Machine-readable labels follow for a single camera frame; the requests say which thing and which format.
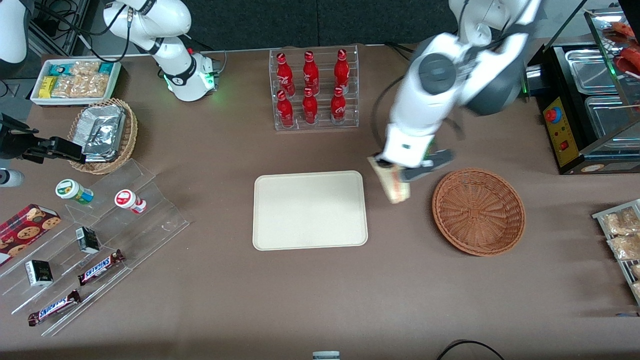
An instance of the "table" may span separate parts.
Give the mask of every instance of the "table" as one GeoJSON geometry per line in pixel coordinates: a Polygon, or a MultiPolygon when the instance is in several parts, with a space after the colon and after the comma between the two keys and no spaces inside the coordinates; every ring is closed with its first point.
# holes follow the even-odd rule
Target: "table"
{"type": "MultiPolygon", "coordinates": [[[[268,51],[229,53],[220,90],[193,103],[167,91],[151,57],[123,60],[115,97],[140,122],[134,158],[193,223],[53,338],[0,302],[1,357],[310,359],[340,350],[345,360],[435,359],[466,338],[506,359],[637,358],[640,320],[613,317],[636,307],[590,214],[640,197],[638,176],[557,175],[535,103],[517,101],[483,118],[454,111],[465,139],[448,126],[437,139],[457,160],[391,205],[365,159],[378,151],[369,112],[406,62],[386,47],[359,49],[361,125],[320,133],[273,129],[268,51]],[[527,228],[503,256],[463,254],[433,222],[436,184],[464,167],[500,174],[522,197],[527,228]],[[364,246],[253,248],[256,178],[336,170],[364,177],[364,246]]],[[[391,103],[383,101],[381,116],[391,103]]],[[[33,106],[28,123],[42,136],[65,136],[78,111],[33,106]]],[[[2,219],[30,202],[61,208],[60,179],[99,179],[62,160],[13,167],[26,180],[0,190],[2,219]]],[[[471,345],[455,354],[493,359],[471,345]]]]}

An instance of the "red lid bottle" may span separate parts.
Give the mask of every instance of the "red lid bottle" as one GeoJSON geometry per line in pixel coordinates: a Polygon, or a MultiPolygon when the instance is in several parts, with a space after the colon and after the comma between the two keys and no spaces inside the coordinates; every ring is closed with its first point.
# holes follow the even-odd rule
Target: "red lid bottle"
{"type": "Polygon", "coordinates": [[[318,101],[314,96],[314,91],[310,87],[305,88],[305,98],[302,100],[302,108],[305,110],[305,121],[309,125],[317,122],[318,101]]]}
{"type": "Polygon", "coordinates": [[[320,71],[311,51],[305,51],[305,66],[302,68],[302,73],[305,75],[305,86],[310,87],[314,95],[317,95],[320,92],[320,71]]]}
{"type": "Polygon", "coordinates": [[[293,106],[291,106],[291,102],[287,100],[287,96],[283,90],[278,90],[278,116],[280,117],[280,121],[282,126],[284,127],[292,127],[293,126],[293,106]]]}
{"type": "Polygon", "coordinates": [[[292,97],[296,93],[296,86],[293,85],[293,71],[287,64],[287,57],[283,53],[277,54],[276,61],[278,62],[278,82],[280,82],[280,87],[287,97],[292,97]]]}
{"type": "Polygon", "coordinates": [[[344,49],[338,50],[338,62],[333,68],[335,76],[335,86],[342,88],[342,93],[349,92],[349,63],[347,62],[347,52],[344,49]]]}
{"type": "Polygon", "coordinates": [[[344,110],[347,102],[342,95],[342,88],[336,86],[333,89],[333,99],[331,99],[331,122],[334,125],[341,125],[344,122],[344,110]]]}

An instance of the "red button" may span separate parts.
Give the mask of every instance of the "red button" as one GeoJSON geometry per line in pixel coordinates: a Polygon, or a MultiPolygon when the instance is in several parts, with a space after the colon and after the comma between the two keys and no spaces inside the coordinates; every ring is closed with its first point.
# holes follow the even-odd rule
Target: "red button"
{"type": "Polygon", "coordinates": [[[554,109],[551,109],[547,111],[547,113],[545,114],[545,119],[549,122],[553,122],[556,120],[557,116],[558,116],[557,111],[554,109]]]}

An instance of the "brown wicker basket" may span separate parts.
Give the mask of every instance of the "brown wicker basket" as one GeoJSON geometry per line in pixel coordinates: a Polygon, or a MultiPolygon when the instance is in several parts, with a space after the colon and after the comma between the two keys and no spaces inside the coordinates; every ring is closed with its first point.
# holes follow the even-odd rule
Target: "brown wicker basket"
{"type": "Polygon", "coordinates": [[[432,200],[442,234],[458,249],[496,256],[520,241],[525,227],[522,200],[500,176],[479,168],[447,174],[432,200]]]}
{"type": "MultiPolygon", "coordinates": [[[[124,165],[124,163],[131,158],[131,154],[133,153],[133,149],[136,146],[136,136],[138,135],[138,120],[136,119],[136,114],[131,111],[129,105],[126,102],[120,99],[107,99],[101,102],[96,102],[95,104],[89,105],[89,107],[95,106],[107,106],[107,105],[119,105],[127,112],[127,118],[125,119],[124,129],[122,130],[122,139],[120,141],[120,148],[118,150],[118,157],[116,160],[111,163],[86,163],[86,164],[78,164],[73,161],[69,161],[71,166],[74,169],[82,172],[89,172],[94,175],[104,175],[111,172],[114,172],[117,168],[124,165]]],[[[69,135],[67,139],[71,141],[73,139],[74,134],[76,133],[76,127],[78,125],[78,120],[80,119],[80,114],[76,116],[76,121],[74,121],[73,125],[71,125],[71,131],[69,131],[69,135]]]]}

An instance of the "small black box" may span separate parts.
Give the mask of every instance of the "small black box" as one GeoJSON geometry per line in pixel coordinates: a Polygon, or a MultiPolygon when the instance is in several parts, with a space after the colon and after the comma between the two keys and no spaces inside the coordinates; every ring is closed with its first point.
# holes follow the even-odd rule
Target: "small black box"
{"type": "Polygon", "coordinates": [[[27,278],[31,286],[47,286],[53,283],[51,267],[49,263],[42,260],[31,260],[24,263],[27,268],[27,278]]]}
{"type": "Polygon", "coordinates": [[[76,238],[78,240],[78,246],[80,251],[87,254],[95,254],[100,251],[100,244],[98,243],[98,237],[95,232],[87,227],[78,227],[76,229],[76,238]]]}

